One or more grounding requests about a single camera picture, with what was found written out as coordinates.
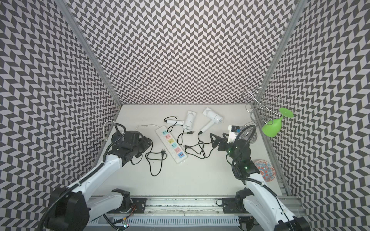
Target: black cable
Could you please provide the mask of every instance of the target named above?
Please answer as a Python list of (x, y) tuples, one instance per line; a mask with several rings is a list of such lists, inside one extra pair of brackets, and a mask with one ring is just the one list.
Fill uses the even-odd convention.
[(115, 222), (113, 222), (113, 224), (115, 225), (115, 224), (118, 224), (118, 223), (121, 223), (121, 222), (127, 220), (130, 216), (132, 216), (132, 214), (134, 213), (135, 209), (136, 209), (136, 205), (134, 205), (134, 207), (131, 206), (131, 209), (130, 209), (131, 210), (131, 213), (130, 213), (130, 215), (128, 215), (128, 216), (126, 216), (126, 217), (124, 217), (122, 219), (116, 220)]
[(171, 125), (168, 129), (167, 129), (167, 132), (171, 132), (172, 131), (172, 129), (174, 128), (174, 126), (182, 126), (181, 124), (177, 124), (177, 121), (178, 121), (178, 119), (177, 119), (177, 117), (175, 117), (175, 116), (169, 116), (169, 117), (166, 117), (166, 118), (164, 118), (163, 119), (163, 121), (164, 122), (167, 122), (166, 121), (166, 119), (168, 119), (168, 118), (175, 118), (176, 119), (176, 122), (175, 122), (175, 124), (174, 125)]
[[(237, 178), (238, 180), (247, 180), (247, 181), (251, 181), (259, 185), (262, 185), (261, 181), (258, 181), (252, 178), (248, 178), (248, 177), (235, 177), (235, 178)], [(264, 184), (262, 187), (264, 187), (267, 191), (269, 191), (274, 197), (277, 197), (277, 194), (272, 189), (270, 189), (267, 185)]]
[(114, 127), (116, 128), (116, 131), (119, 131), (118, 130), (118, 127), (121, 127), (121, 128), (123, 128), (123, 133), (126, 133), (126, 127), (125, 126), (123, 126), (122, 124), (120, 124), (120, 123), (115, 123), (114, 124)]
[[(211, 156), (212, 151), (213, 151), (216, 147), (212, 148), (212, 150), (209, 152), (209, 155), (207, 156), (207, 155), (206, 155), (206, 153), (205, 153), (205, 150), (204, 150), (204, 146), (205, 146), (205, 145), (207, 145), (207, 144), (210, 144), (210, 143), (212, 143), (212, 142), (204, 143), (204, 142), (199, 138), (199, 135), (200, 135), (200, 134), (198, 134), (198, 143), (197, 143), (196, 145), (193, 145), (193, 146), (185, 145), (185, 150), (184, 150), (184, 152), (185, 152), (186, 154), (189, 154), (189, 155), (195, 156), (195, 157), (197, 157), (197, 158), (199, 158), (199, 159), (205, 159), (205, 158), (208, 158), (208, 157), (210, 157), (210, 156)], [(199, 146), (199, 148), (200, 148), (201, 150), (200, 150), (199, 152), (197, 152), (197, 151), (193, 148), (193, 147), (195, 147), (195, 146)], [(197, 155), (195, 155), (195, 154), (192, 154), (192, 153), (187, 152), (187, 151), (186, 151), (187, 149), (191, 149), (191, 150), (193, 150), (196, 154), (200, 155), (200, 157), (199, 157), (199, 156), (197, 156)]]
[(45, 223), (45, 219), (47, 217), (47, 215), (50, 213), (50, 211), (66, 196), (68, 195), (70, 192), (72, 192), (75, 188), (77, 188), (78, 186), (81, 185), (81, 183), (85, 182), (87, 179), (89, 179), (92, 175), (94, 175), (98, 170), (100, 170), (102, 167), (104, 166), (104, 163), (101, 163), (94, 171), (92, 171), (90, 174), (88, 174), (85, 178), (83, 178), (82, 180), (80, 180), (78, 182), (78, 184), (74, 184), (72, 187), (68, 188), (66, 191), (64, 191), (63, 194), (61, 194), (58, 199), (56, 201), (54, 201), (54, 203), (52, 205), (50, 205), (48, 207), (48, 209), (46, 210), (46, 212), (44, 212), (44, 214), (42, 215), (39, 223), (38, 223), (38, 226), (37, 226), (37, 231), (42, 231), (43, 230), (43, 226), (44, 226), (44, 223)]
[(104, 219), (107, 221), (107, 223), (108, 223), (112, 228), (114, 228), (116, 231), (124, 231), (124, 230), (126, 230), (126, 229), (127, 229), (127, 228), (120, 229), (120, 228), (118, 228), (117, 226), (115, 226), (115, 225), (111, 222), (111, 220), (109, 220), (109, 218), (108, 218), (105, 214), (103, 214), (103, 217), (104, 217)]
[[(148, 140), (150, 140), (150, 142), (152, 143), (152, 148), (150, 149), (150, 151), (149, 152), (147, 152), (146, 154), (145, 154), (145, 158), (147, 159), (147, 161), (148, 161), (148, 163), (149, 163), (149, 170), (150, 170), (150, 174), (152, 175), (152, 176), (158, 176), (159, 175), (159, 173), (161, 172), (161, 170), (162, 170), (162, 165), (163, 165), (163, 161), (165, 160), (165, 159), (167, 159), (167, 153), (165, 153), (165, 151), (161, 151), (161, 152), (152, 152), (152, 150), (153, 150), (153, 141), (151, 140), (151, 139), (149, 139), (148, 138)], [(161, 159), (154, 159), (154, 158), (149, 158), (148, 156), (149, 156), (149, 154), (162, 154), (162, 158)], [(159, 172), (156, 174), (156, 175), (154, 175), (153, 173), (152, 173), (152, 167), (151, 167), (151, 165), (150, 165), (150, 161), (149, 160), (160, 160), (161, 161), (161, 168), (159, 169)]]
[(235, 138), (235, 141), (234, 141), (234, 144), (232, 146), (232, 150), (235, 148), (235, 145), (236, 145), (236, 141), (239, 139), (239, 137), (243, 134), (243, 132), (245, 132), (247, 129), (249, 128), (253, 128), (251, 134), (249, 135), (248, 139), (246, 140), (246, 144), (250, 142), (250, 140), (252, 139), (254, 133), (256, 132), (256, 126), (255, 125), (249, 125), (249, 126), (246, 126), (245, 128), (243, 128), (243, 130), (241, 132), (239, 132), (239, 134), (236, 136)]
[(229, 156), (229, 153), (226, 154), (226, 161), (229, 163), (229, 165), (232, 166), (232, 164), (228, 161), (228, 156)]
[(124, 136), (125, 136), (125, 134), (126, 134), (126, 127), (125, 126), (123, 126), (122, 124), (120, 124), (120, 123), (115, 123), (114, 124), (114, 127), (115, 127), (115, 129), (116, 129), (116, 131), (118, 132), (119, 130), (118, 130), (118, 127), (117, 126), (120, 126), (120, 127), (122, 127), (123, 128), (123, 130), (124, 130), (124, 132), (123, 132), (123, 134), (117, 139), (117, 140), (115, 140), (114, 142), (112, 142), (108, 147), (107, 147), (107, 149), (105, 150), (105, 153), (104, 153), (104, 155), (103, 155), (103, 162), (105, 162), (105, 159), (106, 159), (106, 157), (107, 157), (107, 154), (108, 154), (108, 151), (109, 151), (109, 149), (116, 143), (116, 142), (118, 142), (119, 140), (121, 140)]
[[(281, 204), (280, 204), (280, 202), (279, 202), (278, 197), (276, 196), (275, 198), (276, 198), (276, 200), (277, 200), (277, 203), (278, 203), (278, 204), (279, 204), (279, 206), (280, 206), (281, 212), (283, 212), (283, 208), (281, 207)], [(291, 224), (290, 220), (288, 219), (288, 216), (287, 216), (285, 213), (284, 213), (284, 215), (285, 215), (286, 219), (288, 220), (288, 222), (289, 222), (289, 224), (290, 224), (290, 227), (292, 228), (292, 231), (294, 231), (294, 228), (293, 228), (293, 226), (292, 226), (292, 224)]]
[[(137, 162), (136, 164), (138, 164), (138, 163), (140, 163), (140, 161), (142, 160), (142, 155), (141, 155), (141, 159), (139, 160), (139, 162)], [(135, 165), (133, 162), (132, 162), (132, 160), (130, 160), (131, 161), (131, 164), (132, 165)]]
[(180, 133), (180, 135), (177, 137), (177, 143), (178, 143), (179, 145), (182, 145), (182, 143), (184, 142), (183, 135), (184, 135), (185, 133), (186, 133), (186, 132), (185, 132), (185, 129), (183, 129), (183, 130), (182, 130), (182, 132)]

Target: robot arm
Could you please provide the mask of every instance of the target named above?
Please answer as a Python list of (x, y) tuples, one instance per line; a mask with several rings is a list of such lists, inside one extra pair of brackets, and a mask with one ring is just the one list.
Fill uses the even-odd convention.
[[(253, 128), (247, 140), (238, 139), (247, 129)], [(229, 136), (218, 137), (218, 150), (225, 150), (232, 158), (234, 176), (241, 180), (246, 188), (236, 193), (237, 208), (249, 212), (265, 231), (308, 231), (310, 226), (303, 218), (297, 218), (267, 185), (259, 169), (250, 160), (249, 140), (256, 126), (249, 125), (242, 131), (238, 126), (229, 126)]]
[[(121, 134), (117, 128), (124, 128)], [(137, 131), (126, 131), (115, 124), (116, 133), (103, 156), (103, 161), (81, 179), (66, 188), (56, 188), (50, 195), (49, 207), (43, 214), (38, 230), (45, 226), (56, 231), (82, 231), (88, 222), (108, 211), (131, 207), (130, 193), (115, 189), (111, 194), (90, 200), (94, 191), (134, 156), (140, 157), (152, 142)]]

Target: hair dryer handle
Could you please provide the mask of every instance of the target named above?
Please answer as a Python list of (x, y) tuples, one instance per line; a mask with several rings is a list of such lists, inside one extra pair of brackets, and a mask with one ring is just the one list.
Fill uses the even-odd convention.
[(165, 122), (166, 123), (169, 123), (169, 124), (180, 124), (180, 125), (183, 125), (184, 124), (184, 121), (183, 120), (177, 120), (177, 123), (176, 123), (176, 120), (175, 119), (168, 119)]
[(202, 134), (202, 133), (205, 133), (210, 127), (212, 127), (212, 125), (214, 125), (214, 121), (211, 120), (209, 123), (207, 123), (204, 127), (202, 127), (201, 131), (199, 132), (199, 134)]

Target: green plastic glass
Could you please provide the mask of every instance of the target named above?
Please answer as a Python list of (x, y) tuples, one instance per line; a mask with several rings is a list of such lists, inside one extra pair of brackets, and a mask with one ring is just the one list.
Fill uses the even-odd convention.
[(294, 114), (291, 110), (286, 108), (280, 108), (280, 113), (283, 115), (283, 117), (280, 117), (278, 119), (270, 120), (267, 124), (265, 124), (262, 128), (262, 131), (265, 135), (268, 137), (275, 137), (282, 127), (282, 119), (284, 117), (293, 118)]
[(263, 126), (262, 128), (263, 133), (267, 135), (268, 137), (275, 137), (281, 129), (282, 119), (283, 118), (280, 117), (278, 119), (270, 120), (267, 124)]

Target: white table surface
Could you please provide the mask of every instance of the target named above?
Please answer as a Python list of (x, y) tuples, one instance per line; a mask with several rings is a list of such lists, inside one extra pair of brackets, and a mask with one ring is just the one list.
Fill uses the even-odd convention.
[[(198, 142), (197, 134), (199, 130), (209, 122), (209, 119), (202, 114), (205, 108), (211, 108), (221, 116), (223, 122), (219, 125), (213, 125), (208, 131), (200, 135), (204, 142), (210, 142), (209, 134), (221, 136), (222, 133), (228, 133), (228, 125), (242, 126), (250, 122), (249, 113), (245, 110), (245, 105), (228, 104), (228, 105), (124, 105), (116, 120), (117, 123), (123, 124), (127, 130), (134, 130), (137, 125), (155, 124), (158, 126), (167, 123), (163, 121), (165, 117), (176, 116), (179, 120), (184, 120), (187, 111), (196, 112), (193, 131), (194, 134), (184, 134), (183, 146), (194, 145)], [(139, 127), (144, 136), (153, 140), (153, 152), (160, 152), (165, 146), (155, 133), (157, 127)], [(104, 147), (111, 143), (112, 134)], [(172, 136), (177, 138), (182, 132), (182, 126), (175, 126), (171, 132)], [(269, 157), (264, 146), (263, 140), (257, 129), (258, 139), (250, 145), (252, 150), (251, 159), (263, 159), (269, 161)], [(212, 149), (211, 144), (205, 146), (205, 151), (209, 154)], [(240, 180), (235, 179), (231, 166), (226, 162), (226, 152), (212, 151), (209, 158), (198, 159), (189, 155), (185, 163), (176, 164), (171, 155), (163, 161), (161, 173), (153, 177), (149, 172), (148, 161), (143, 157), (137, 165), (130, 162), (111, 175), (95, 192), (95, 196), (106, 195), (111, 190), (120, 188), (131, 192), (133, 196), (234, 196), (235, 193), (245, 186)], [(152, 172), (156, 174), (160, 168), (161, 162), (151, 161)], [(276, 179), (268, 182), (268, 186), (277, 194), (281, 195), (281, 190)]]

